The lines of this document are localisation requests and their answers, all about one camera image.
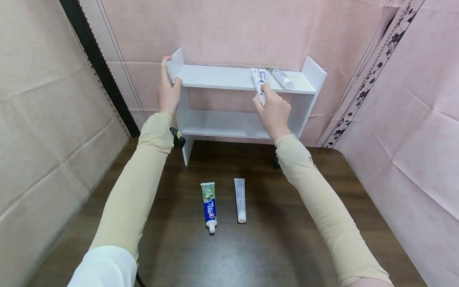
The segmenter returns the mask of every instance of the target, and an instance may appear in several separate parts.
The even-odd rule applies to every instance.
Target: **finger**
[[[257,111],[258,116],[261,115],[263,112],[263,106],[260,103],[260,100],[258,98],[258,94],[255,94],[255,97],[252,99],[253,105],[255,106],[255,110]]]
[[[174,82],[174,89],[180,89],[182,86],[182,79],[179,77],[175,77],[175,82]]]
[[[172,56],[165,56],[161,61],[161,83],[172,87],[168,77],[168,68],[166,62],[172,60]]]
[[[268,82],[265,82],[263,86],[261,86],[261,90],[264,92],[266,100],[274,98],[274,92],[271,90],[271,85]]]

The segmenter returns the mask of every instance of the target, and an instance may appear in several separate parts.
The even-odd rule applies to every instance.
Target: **toothpaste cap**
[[[237,222],[239,222],[239,223],[245,223],[246,222],[246,213],[245,212],[239,212],[237,214]]]
[[[215,223],[209,223],[209,233],[215,233]]]
[[[285,78],[281,84],[286,90],[293,89],[293,82],[289,78]]]

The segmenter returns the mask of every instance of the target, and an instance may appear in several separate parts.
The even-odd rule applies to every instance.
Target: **white toothpaste tube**
[[[234,188],[236,191],[237,222],[246,222],[246,179],[235,178]]]
[[[215,212],[215,182],[201,183],[202,199],[204,201],[204,215],[206,226],[210,233],[215,233],[217,213]]]
[[[271,72],[274,78],[279,82],[281,86],[284,87],[284,89],[293,89],[292,80],[290,80],[290,78],[284,72],[275,67],[267,67],[266,69]]]
[[[253,85],[255,86],[255,90],[258,93],[258,99],[260,100],[261,105],[264,107],[264,104],[266,103],[266,98],[264,96],[264,92],[261,89],[261,86],[263,86],[263,84],[267,82],[266,70],[251,68],[250,71],[252,73]]]

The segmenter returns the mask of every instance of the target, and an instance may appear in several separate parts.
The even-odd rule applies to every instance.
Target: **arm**
[[[158,113],[142,127],[137,149],[110,193],[89,251],[75,270],[70,287],[133,286],[138,245],[155,199],[166,158],[174,146],[169,131],[180,100],[182,80],[169,82],[165,57],[161,63]]]
[[[312,162],[311,154],[288,130],[290,105],[263,85],[266,105],[253,101],[260,120],[274,140],[279,163],[293,184],[325,240],[341,286],[391,287],[389,275],[378,264],[351,215]]]
[[[149,117],[140,133],[137,149],[110,193],[90,250],[98,246],[119,246],[137,260],[138,244],[155,199],[166,158],[174,146],[169,128],[180,101],[182,81],[169,82],[166,61],[161,63],[158,113]]]

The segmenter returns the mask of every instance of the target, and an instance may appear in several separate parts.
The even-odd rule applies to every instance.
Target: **wooden table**
[[[28,286],[66,286],[88,250],[131,140]],[[188,167],[169,156],[144,235],[139,273],[159,286],[339,286],[331,256],[298,192],[269,158],[274,146],[195,141]],[[344,157],[309,149],[395,286],[426,286]],[[233,178],[246,179],[247,223],[236,218]],[[200,183],[215,181],[218,226],[205,227]]]

